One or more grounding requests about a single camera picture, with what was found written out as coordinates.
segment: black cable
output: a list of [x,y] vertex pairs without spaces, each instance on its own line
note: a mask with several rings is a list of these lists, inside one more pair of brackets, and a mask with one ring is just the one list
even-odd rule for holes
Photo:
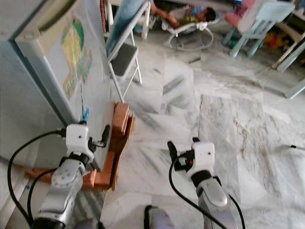
[[31,199],[32,199],[32,194],[33,194],[33,190],[34,190],[34,187],[37,183],[37,181],[42,178],[44,175],[48,174],[48,173],[53,173],[55,172],[56,168],[53,168],[53,169],[50,169],[50,170],[47,170],[43,173],[40,173],[33,181],[32,185],[31,185],[31,188],[30,188],[30,191],[29,191],[29,195],[28,195],[28,202],[27,202],[27,209],[28,209],[28,214],[29,214],[29,218],[30,220],[34,221],[34,218],[33,218],[33,215],[32,215],[32,210],[31,210]]
[[240,219],[242,221],[242,225],[243,225],[243,229],[246,228],[245,224],[244,224],[244,217],[243,217],[243,213],[242,213],[242,210],[240,209],[238,203],[236,202],[236,200],[231,196],[229,195],[229,197],[231,198],[231,200],[233,201],[233,203],[235,204],[237,210],[238,210],[238,213],[239,213],[239,216],[240,216]]
[[186,198],[184,195],[182,195],[175,187],[175,185],[173,184],[173,179],[172,179],[172,171],[173,171],[173,166],[174,164],[178,161],[179,158],[183,157],[183,155],[178,156],[171,164],[170,167],[170,171],[168,174],[168,178],[170,180],[170,184],[172,189],[175,191],[175,193],[182,198],[184,201],[186,201],[188,204],[190,204],[192,207],[196,208],[198,211],[200,211],[204,216],[206,216],[207,218],[209,218],[211,221],[215,222],[219,227],[226,229],[226,227],[219,222],[215,217],[213,217],[211,214],[209,214],[208,212],[206,212],[205,210],[201,209],[199,206],[195,205],[192,201],[190,201],[188,198]]
[[23,146],[21,146],[19,149],[17,149],[15,151],[15,153],[11,156],[10,161],[9,161],[9,165],[8,165],[8,186],[9,186],[9,192],[10,192],[10,196],[12,198],[12,200],[14,201],[14,203],[16,204],[16,207],[19,209],[19,211],[22,213],[22,215],[24,216],[24,218],[26,219],[29,227],[31,227],[32,225],[32,220],[29,218],[28,214],[26,213],[26,211],[24,210],[24,208],[22,207],[22,205],[18,202],[15,194],[14,194],[14,190],[11,184],[11,167],[13,165],[13,160],[15,159],[15,157],[17,156],[17,154],[23,150],[25,147],[27,147],[28,145],[30,145],[31,143],[37,141],[38,139],[48,136],[48,135],[54,135],[54,134],[58,134],[58,131],[51,131],[51,132],[47,132],[45,134],[39,135],[35,138],[33,138],[32,140],[28,141],[27,143],[25,143]]

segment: sticker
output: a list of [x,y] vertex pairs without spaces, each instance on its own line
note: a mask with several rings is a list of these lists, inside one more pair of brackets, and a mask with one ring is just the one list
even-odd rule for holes
[[63,89],[70,100],[78,81],[86,83],[92,65],[92,53],[84,47],[84,29],[80,20],[74,18],[72,23],[64,28],[61,46],[70,70],[63,83]]

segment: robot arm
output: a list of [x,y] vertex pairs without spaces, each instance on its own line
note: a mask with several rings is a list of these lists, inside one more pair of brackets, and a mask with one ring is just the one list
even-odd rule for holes
[[[176,171],[185,170],[186,175],[196,187],[198,205],[205,212],[212,215],[227,229],[237,229],[237,225],[230,211],[231,200],[222,189],[217,177],[213,177],[214,144],[211,142],[193,139],[192,149],[183,154],[185,165],[179,161],[175,163]],[[172,142],[168,142],[172,161],[177,159],[177,150]],[[204,229],[220,228],[205,215]]]
[[64,229],[70,219],[75,198],[82,187],[85,168],[93,161],[95,150],[90,145],[88,127],[72,124],[67,127],[67,156],[53,173],[51,188],[34,219],[32,229]]

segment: marble floor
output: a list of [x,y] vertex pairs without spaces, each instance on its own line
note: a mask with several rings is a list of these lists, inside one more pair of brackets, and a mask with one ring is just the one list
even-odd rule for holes
[[[203,228],[202,215],[177,197],[168,181],[167,141],[184,151],[198,136],[215,144],[214,172],[240,203],[246,228],[305,229],[305,152],[289,147],[305,147],[305,93],[293,100],[283,97],[304,78],[305,68],[296,61],[284,73],[272,70],[280,53],[267,47],[251,59],[243,52],[232,59],[220,33],[201,52],[166,49],[167,36],[155,31],[147,41],[136,40],[143,84],[132,82],[125,97],[136,123],[122,154],[116,190],[104,199],[106,228],[142,229],[143,210],[150,204],[165,209],[177,229]],[[112,87],[112,100],[118,101]],[[197,202],[184,173],[174,173],[173,181]],[[73,221],[96,218],[104,194],[80,198],[99,203],[92,213],[77,205]],[[237,210],[231,210],[241,228]],[[7,228],[16,228],[14,222],[13,215]]]

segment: baby bouncer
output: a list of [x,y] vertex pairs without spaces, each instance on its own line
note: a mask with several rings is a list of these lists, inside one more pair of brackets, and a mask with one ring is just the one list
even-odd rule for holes
[[[175,9],[175,10],[171,11],[170,14],[175,16],[175,18],[177,18],[177,19],[181,19],[185,16],[185,13],[186,13],[187,9],[188,9],[188,7]],[[168,31],[168,32],[171,33],[168,40],[164,43],[164,46],[166,46],[168,48],[171,48],[171,49],[177,49],[177,50],[180,50],[180,51],[189,51],[189,52],[199,51],[201,49],[206,49],[209,46],[211,46],[213,41],[214,41],[214,35],[210,31],[208,26],[216,24],[218,21],[219,21],[219,14],[216,13],[216,18],[213,21],[191,22],[191,23],[188,23],[186,25],[180,26],[177,29],[174,29],[172,26],[170,26],[170,24],[166,20],[162,20],[162,29],[164,31]],[[210,41],[207,44],[205,44],[204,41],[203,41],[203,34],[199,33],[196,36],[196,39],[198,41],[197,42],[198,45],[196,45],[195,47],[187,47],[186,45],[189,42],[182,42],[180,37],[185,36],[186,34],[191,34],[191,33],[195,32],[196,30],[206,31],[211,37]],[[177,40],[177,44],[175,46],[172,46],[172,39],[173,38],[175,38]]]

